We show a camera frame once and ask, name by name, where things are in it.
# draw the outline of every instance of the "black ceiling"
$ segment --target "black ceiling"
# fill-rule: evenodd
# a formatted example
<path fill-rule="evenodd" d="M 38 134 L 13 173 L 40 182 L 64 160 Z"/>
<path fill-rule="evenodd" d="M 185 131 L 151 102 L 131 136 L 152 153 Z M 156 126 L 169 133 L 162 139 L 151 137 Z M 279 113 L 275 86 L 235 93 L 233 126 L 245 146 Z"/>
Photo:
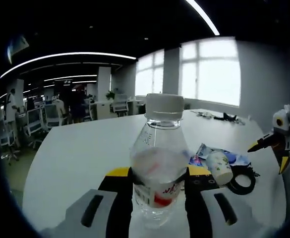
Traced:
<path fill-rule="evenodd" d="M 290 44 L 290 2 L 284 0 L 196 0 L 217 27 L 220 36 L 280 46 Z M 37 57 L 68 52 L 103 52 L 139 58 L 180 43 L 214 37 L 204 20 L 185 0 L 111 0 L 71 3 L 71 6 L 7 7 L 1 12 L 2 61 L 0 75 Z M 29 47 L 8 63 L 9 40 L 23 35 Z M 97 74 L 98 64 L 113 63 L 113 70 L 131 59 L 106 56 L 65 56 L 22 66 L 2 81 L 22 78 L 25 84 L 43 79 Z"/>

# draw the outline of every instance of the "bottle label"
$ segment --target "bottle label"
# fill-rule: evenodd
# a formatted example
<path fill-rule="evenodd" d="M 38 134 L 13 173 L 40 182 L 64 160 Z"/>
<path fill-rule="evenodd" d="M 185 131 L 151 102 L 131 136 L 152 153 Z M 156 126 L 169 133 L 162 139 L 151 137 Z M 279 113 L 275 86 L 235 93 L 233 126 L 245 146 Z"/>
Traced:
<path fill-rule="evenodd" d="M 160 184 L 155 189 L 143 186 L 135 185 L 135 196 L 153 208 L 162 208 L 170 205 L 174 199 L 179 195 L 180 189 L 184 185 L 184 181 L 179 183 L 169 182 Z"/>

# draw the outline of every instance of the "white table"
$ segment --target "white table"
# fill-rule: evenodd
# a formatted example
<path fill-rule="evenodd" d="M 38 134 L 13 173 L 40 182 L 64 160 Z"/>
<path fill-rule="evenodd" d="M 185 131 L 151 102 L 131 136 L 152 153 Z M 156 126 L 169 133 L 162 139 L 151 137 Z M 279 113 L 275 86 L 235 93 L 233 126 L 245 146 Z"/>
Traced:
<path fill-rule="evenodd" d="M 246 154 L 263 132 L 255 121 L 243 120 L 246 125 L 199 118 L 184 111 L 181 127 L 191 151 L 204 143 Z M 129 166 L 129 150 L 145 122 L 143 115 L 137 115 L 54 127 L 40 146 L 26 180 L 23 212 L 30 223 L 39 231 L 57 226 L 66 209 L 91 188 L 97 189 L 107 172 Z M 258 222 L 277 227 L 285 218 L 286 197 L 276 158 L 270 147 L 248 155 L 261 176 L 250 194 L 236 196 L 252 207 Z"/>

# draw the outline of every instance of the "ceiling light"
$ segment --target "ceiling light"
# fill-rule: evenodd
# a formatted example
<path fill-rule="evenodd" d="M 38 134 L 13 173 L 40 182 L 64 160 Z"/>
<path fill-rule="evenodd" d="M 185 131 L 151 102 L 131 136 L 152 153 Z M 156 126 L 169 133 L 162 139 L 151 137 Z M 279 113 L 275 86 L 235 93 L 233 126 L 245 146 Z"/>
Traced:
<path fill-rule="evenodd" d="M 97 74 L 92 74 L 92 75 L 75 75 L 75 76 L 66 76 L 66 77 L 60 77 L 60 78 L 51 78 L 51 79 L 46 79 L 46 81 L 51 81 L 51 80 L 56 80 L 56 79 L 62 79 L 62 78 L 78 78 L 78 77 L 96 77 Z"/>
<path fill-rule="evenodd" d="M 213 24 L 209 16 L 205 13 L 205 11 L 196 3 L 196 1 L 195 0 L 186 0 L 186 1 L 194 8 L 194 10 L 197 11 L 197 13 L 203 18 L 206 24 L 208 24 L 210 29 L 213 31 L 214 35 L 219 36 L 220 34 L 216 29 L 215 25 Z"/>
<path fill-rule="evenodd" d="M 70 52 L 70 53 L 61 53 L 61 54 L 54 54 L 54 55 L 48 55 L 48 56 L 42 56 L 42 57 L 39 57 L 39 58 L 35 58 L 35 59 L 31 59 L 31 60 L 28 60 L 24 63 L 21 63 L 21 64 L 18 64 L 16 65 L 15 67 L 9 69 L 8 71 L 6 71 L 5 73 L 3 73 L 0 78 L 3 78 L 6 74 L 8 74 L 9 72 L 12 72 L 13 70 L 25 65 L 25 64 L 28 64 L 28 63 L 31 63 L 31 62 L 34 62 L 34 61 L 37 61 L 37 60 L 43 60 L 43 59 L 47 59 L 47 58 L 51 58 L 51 57 L 57 57 L 57 56 L 73 56 L 73 55 L 96 55 L 96 56 L 113 56 L 113 57 L 121 57 L 121 58 L 126 58 L 126 59 L 131 59 L 131 60 L 135 60 L 136 57 L 131 57 L 131 56 L 124 56 L 124 55 L 118 55 L 118 54 L 111 54 L 111 53 L 101 53 L 101 52 Z"/>
<path fill-rule="evenodd" d="M 7 95 L 6 93 L 5 93 L 4 95 L 1 95 L 1 96 L 0 96 L 0 99 L 1 99 L 2 97 L 6 96 L 6 95 Z"/>
<path fill-rule="evenodd" d="M 79 81 L 79 82 L 72 82 L 72 83 L 96 83 L 96 81 Z"/>

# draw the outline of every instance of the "office chair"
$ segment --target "office chair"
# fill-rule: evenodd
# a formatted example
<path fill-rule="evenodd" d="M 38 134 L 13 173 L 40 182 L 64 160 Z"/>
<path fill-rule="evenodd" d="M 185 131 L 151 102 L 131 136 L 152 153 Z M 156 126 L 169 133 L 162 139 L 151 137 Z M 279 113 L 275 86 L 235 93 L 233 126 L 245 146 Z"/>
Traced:
<path fill-rule="evenodd" d="M 2 155 L 1 159 L 7 159 L 8 164 L 11 165 L 10 160 L 14 159 L 16 161 L 19 161 L 19 159 L 16 156 L 16 153 L 19 151 L 15 150 L 13 151 L 12 147 L 15 143 L 15 137 L 13 134 L 12 129 L 8 129 L 7 124 L 5 124 L 4 120 L 0 120 L 0 146 L 1 148 L 4 146 L 8 147 L 8 153 L 6 155 Z"/>
<path fill-rule="evenodd" d="M 44 105 L 44 108 L 46 113 L 46 125 L 48 129 L 66 124 L 67 118 L 63 118 L 59 115 L 56 105 L 46 104 Z"/>
<path fill-rule="evenodd" d="M 113 112 L 116 113 L 118 117 L 126 116 L 128 113 L 127 95 L 115 94 L 112 108 Z"/>
<path fill-rule="evenodd" d="M 36 143 L 42 143 L 42 139 L 38 139 L 37 135 L 43 131 L 42 122 L 40 120 L 41 108 L 35 108 L 27 111 L 27 125 L 24 127 L 25 134 L 30 138 L 31 142 L 28 144 L 36 147 Z"/>

